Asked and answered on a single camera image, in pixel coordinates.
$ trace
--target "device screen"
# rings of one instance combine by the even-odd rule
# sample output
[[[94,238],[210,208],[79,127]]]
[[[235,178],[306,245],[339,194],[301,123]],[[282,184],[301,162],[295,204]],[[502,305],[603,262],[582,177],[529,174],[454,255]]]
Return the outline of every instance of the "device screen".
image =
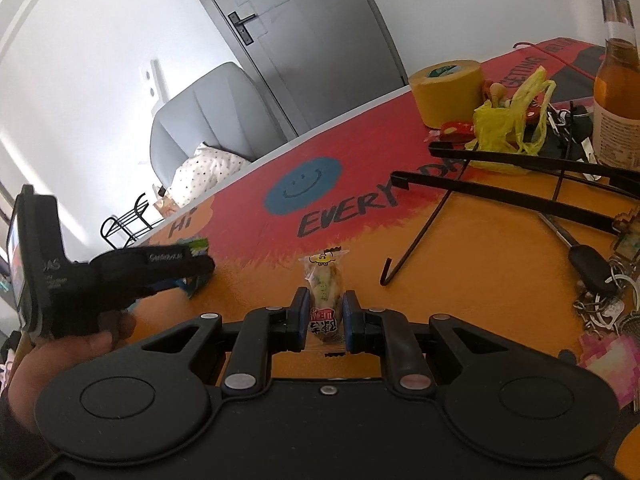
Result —
[[[22,255],[20,254],[17,214],[14,216],[14,221],[11,224],[6,251],[9,256],[9,268],[11,270],[11,284],[14,289],[15,304],[19,305],[20,296],[24,289],[24,267],[22,266]]]

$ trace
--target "orange liquid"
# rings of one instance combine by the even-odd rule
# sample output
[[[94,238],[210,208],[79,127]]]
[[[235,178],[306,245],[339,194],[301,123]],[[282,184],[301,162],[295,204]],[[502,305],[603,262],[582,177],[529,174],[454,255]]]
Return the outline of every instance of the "orange liquid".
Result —
[[[640,120],[640,61],[634,45],[624,40],[607,41],[607,55],[598,70],[593,96],[612,114]]]

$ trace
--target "blue smiley face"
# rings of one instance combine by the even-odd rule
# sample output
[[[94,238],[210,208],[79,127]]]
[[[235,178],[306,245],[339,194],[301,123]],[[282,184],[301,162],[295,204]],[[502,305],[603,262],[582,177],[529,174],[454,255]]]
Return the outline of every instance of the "blue smiley face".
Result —
[[[264,199],[269,213],[284,216],[322,198],[338,182],[342,166],[328,156],[321,156],[287,173],[271,188]]]

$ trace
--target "table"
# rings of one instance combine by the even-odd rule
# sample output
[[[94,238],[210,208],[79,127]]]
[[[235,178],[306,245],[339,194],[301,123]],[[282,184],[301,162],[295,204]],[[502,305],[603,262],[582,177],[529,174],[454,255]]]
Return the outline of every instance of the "table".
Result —
[[[540,47],[591,73],[603,54],[601,47],[569,39]],[[589,100],[590,80],[533,48],[490,60],[483,69],[513,93],[539,64],[558,82],[553,101]],[[192,300],[171,290],[141,301],[133,340],[204,312],[235,321],[254,308],[286,306],[306,284],[299,258],[342,246],[350,251],[343,259],[345,285],[364,308],[392,308],[413,322],[446,312],[548,354],[570,349],[580,355],[582,322],[572,309],[577,276],[566,247],[532,212],[454,194],[395,280],[379,285],[386,257],[398,260],[442,195],[392,189],[390,172],[422,168],[452,175],[430,156],[428,135],[412,94],[402,89],[300,137],[165,222],[149,243],[205,236],[216,272]],[[534,173],[470,170],[468,178],[546,198],[556,184]],[[609,216],[634,206],[574,182],[563,184],[560,200]],[[579,241],[610,254],[610,235],[565,225]],[[378,360],[369,355],[273,357],[273,375],[280,377],[379,374]]]

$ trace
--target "bottle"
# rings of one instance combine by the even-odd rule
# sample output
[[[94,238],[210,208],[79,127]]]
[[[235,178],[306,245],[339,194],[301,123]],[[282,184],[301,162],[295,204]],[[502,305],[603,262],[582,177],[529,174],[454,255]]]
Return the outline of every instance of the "bottle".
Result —
[[[607,51],[593,89],[599,163],[640,170],[640,62],[629,0],[602,0]]]

